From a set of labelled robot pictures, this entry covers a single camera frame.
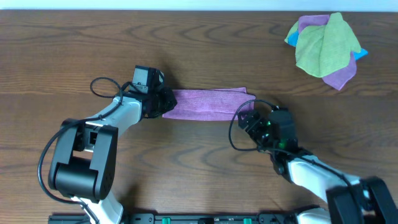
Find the wood grain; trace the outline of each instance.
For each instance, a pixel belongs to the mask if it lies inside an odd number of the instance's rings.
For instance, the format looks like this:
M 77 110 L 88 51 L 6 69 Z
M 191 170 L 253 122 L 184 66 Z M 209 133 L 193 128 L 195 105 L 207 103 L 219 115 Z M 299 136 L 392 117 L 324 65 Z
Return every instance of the wood grain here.
M 0 223 L 81 212 L 50 200 L 40 153 L 65 118 L 109 104 L 98 76 L 123 83 L 157 67 L 172 88 L 246 86 L 288 106 L 300 144 L 346 172 L 382 177 L 398 202 L 398 14 L 344 13 L 369 55 L 341 91 L 295 66 L 283 39 L 316 12 L 0 12 Z M 98 91 L 114 93 L 108 83 Z M 243 212 L 324 203 L 277 176 L 267 155 L 232 150 L 228 122 L 145 120 L 119 140 L 113 191 L 129 211 Z M 251 141 L 238 129 L 240 146 Z M 52 150 L 45 158 L 47 176 Z

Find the wooden table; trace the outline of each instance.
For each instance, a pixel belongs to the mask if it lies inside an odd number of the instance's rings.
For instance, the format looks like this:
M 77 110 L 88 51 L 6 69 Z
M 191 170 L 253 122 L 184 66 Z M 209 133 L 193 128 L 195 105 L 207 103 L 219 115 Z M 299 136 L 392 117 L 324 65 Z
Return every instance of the wooden table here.
M 295 49 L 283 41 L 306 14 L 319 13 L 1 11 L 0 223 L 45 223 L 53 212 L 81 212 L 43 193 L 37 161 L 65 118 L 85 118 L 110 103 L 90 93 L 92 79 L 124 83 L 135 65 L 161 69 L 174 89 L 246 86 L 258 99 L 288 106 L 302 146 L 348 173 L 383 178 L 397 203 L 398 14 L 343 13 L 369 55 L 341 91 L 297 68 Z M 97 90 L 116 92 L 105 82 Z M 130 212 L 325 206 L 279 177 L 268 155 L 234 151 L 228 125 L 134 125 L 118 143 L 116 197 Z M 251 145 L 234 132 L 239 146 Z

